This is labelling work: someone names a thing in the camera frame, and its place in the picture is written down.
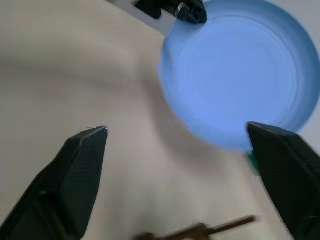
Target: blue plate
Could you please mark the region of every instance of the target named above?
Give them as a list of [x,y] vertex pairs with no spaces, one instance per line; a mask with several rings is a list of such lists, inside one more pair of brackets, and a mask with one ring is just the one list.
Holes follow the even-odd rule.
[[212,0],[208,21],[177,21],[161,56],[165,98],[188,129],[232,150],[251,149],[247,122],[296,132],[320,94],[317,50],[286,11],[263,0]]

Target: white surface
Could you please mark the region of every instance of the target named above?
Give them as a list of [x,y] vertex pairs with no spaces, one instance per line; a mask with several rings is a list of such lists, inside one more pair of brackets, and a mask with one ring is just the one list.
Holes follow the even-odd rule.
[[[316,2],[295,7],[315,30]],[[168,109],[159,32],[102,0],[3,0],[0,33],[0,222],[68,137],[106,124],[85,240],[164,235],[250,214],[260,222],[216,239],[289,238],[247,161],[204,145]]]

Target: brown stick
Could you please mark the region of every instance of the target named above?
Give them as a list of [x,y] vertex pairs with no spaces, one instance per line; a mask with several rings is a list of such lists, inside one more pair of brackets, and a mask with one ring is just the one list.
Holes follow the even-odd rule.
[[216,227],[208,228],[205,233],[207,236],[212,234],[221,233],[230,229],[240,227],[242,225],[250,224],[256,221],[256,216],[246,216],[244,218],[237,219],[235,221],[225,223]]

